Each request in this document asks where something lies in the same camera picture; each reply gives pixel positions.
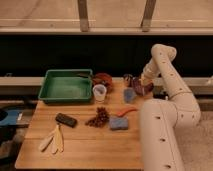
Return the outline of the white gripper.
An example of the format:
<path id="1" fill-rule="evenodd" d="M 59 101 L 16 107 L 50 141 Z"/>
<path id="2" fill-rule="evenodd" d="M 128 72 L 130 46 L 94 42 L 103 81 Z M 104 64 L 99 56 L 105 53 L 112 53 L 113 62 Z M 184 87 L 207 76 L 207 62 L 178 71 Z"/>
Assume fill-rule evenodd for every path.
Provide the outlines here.
<path id="1" fill-rule="evenodd" d="M 159 75 L 159 69 L 156 62 L 151 59 L 143 68 L 141 73 L 141 84 L 146 86 L 153 81 Z"/>

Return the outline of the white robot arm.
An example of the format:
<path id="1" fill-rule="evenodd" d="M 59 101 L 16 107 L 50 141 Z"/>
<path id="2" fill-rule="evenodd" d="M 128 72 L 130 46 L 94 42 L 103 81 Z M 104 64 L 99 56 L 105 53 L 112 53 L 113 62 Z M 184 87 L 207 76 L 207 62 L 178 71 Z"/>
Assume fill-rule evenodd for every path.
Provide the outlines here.
<path id="1" fill-rule="evenodd" d="M 148 99 L 140 108 L 139 129 L 144 171 L 185 171 L 174 129 L 198 124 L 201 110 L 198 102 L 172 65 L 174 47 L 155 44 L 151 60 L 142 72 L 147 83 L 158 75 L 164 83 L 168 100 Z"/>

